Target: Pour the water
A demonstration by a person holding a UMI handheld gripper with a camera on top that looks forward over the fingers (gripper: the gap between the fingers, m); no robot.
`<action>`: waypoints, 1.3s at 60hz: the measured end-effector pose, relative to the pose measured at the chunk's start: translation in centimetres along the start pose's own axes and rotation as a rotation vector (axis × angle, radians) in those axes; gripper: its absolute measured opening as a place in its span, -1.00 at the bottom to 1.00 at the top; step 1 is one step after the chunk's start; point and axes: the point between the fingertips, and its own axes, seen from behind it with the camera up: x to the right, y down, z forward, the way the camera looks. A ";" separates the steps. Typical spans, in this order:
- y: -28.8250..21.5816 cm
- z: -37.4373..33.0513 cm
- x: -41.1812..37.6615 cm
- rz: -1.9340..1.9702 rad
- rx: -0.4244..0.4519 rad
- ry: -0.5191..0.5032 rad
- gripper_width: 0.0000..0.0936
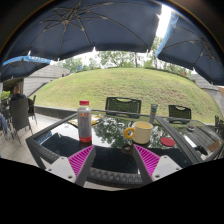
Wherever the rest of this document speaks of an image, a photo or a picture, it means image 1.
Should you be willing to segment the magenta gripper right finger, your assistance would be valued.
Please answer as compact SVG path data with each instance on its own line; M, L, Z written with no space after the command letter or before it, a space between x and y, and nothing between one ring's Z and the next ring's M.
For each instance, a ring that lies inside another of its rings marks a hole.
M133 157L144 185L181 170L181 167L168 155L159 156L136 144L133 145Z

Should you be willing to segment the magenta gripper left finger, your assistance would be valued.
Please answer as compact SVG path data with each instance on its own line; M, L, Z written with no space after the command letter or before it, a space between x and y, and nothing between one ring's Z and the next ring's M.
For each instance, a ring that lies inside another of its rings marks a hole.
M91 145L69 157L60 156L47 171L83 187L95 156L95 146Z

